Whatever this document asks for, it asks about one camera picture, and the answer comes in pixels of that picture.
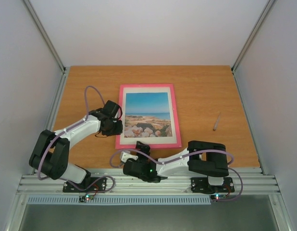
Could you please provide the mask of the pink photo frame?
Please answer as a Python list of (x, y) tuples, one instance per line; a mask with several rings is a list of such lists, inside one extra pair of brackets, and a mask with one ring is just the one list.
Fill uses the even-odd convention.
[[(172, 137), (161, 138), (125, 138), (124, 137), (124, 116), (125, 116), (125, 95), (131, 92), (166, 92), (169, 96), (170, 112), (172, 114)], [(151, 148), (180, 148), (182, 146), (181, 134), (178, 122), (178, 113), (173, 84), (122, 84), (119, 93), (119, 105), (123, 110), (121, 117), (123, 132), (116, 137), (115, 148), (134, 148), (136, 142), (148, 144)]]

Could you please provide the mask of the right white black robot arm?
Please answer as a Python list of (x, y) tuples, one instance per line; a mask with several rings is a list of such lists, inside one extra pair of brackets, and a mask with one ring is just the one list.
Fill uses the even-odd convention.
[(123, 173), (144, 182), (159, 183), (175, 173), (189, 171), (207, 176), (207, 186), (213, 191), (224, 184), (229, 175), (228, 152), (225, 145), (206, 141), (190, 141), (183, 151), (167, 158), (154, 159), (150, 146), (137, 142), (135, 149), (122, 151)]

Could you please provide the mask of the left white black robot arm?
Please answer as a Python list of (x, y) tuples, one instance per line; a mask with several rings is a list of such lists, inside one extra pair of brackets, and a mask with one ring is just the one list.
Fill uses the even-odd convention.
[(89, 111), (84, 118), (67, 128), (42, 131), (29, 159), (29, 165), (37, 170), (38, 179), (68, 180), (81, 192), (89, 190), (92, 181), (90, 173), (69, 163), (69, 151), (95, 133), (107, 137), (120, 135), (123, 131), (122, 114), (120, 105), (107, 101), (102, 108)]

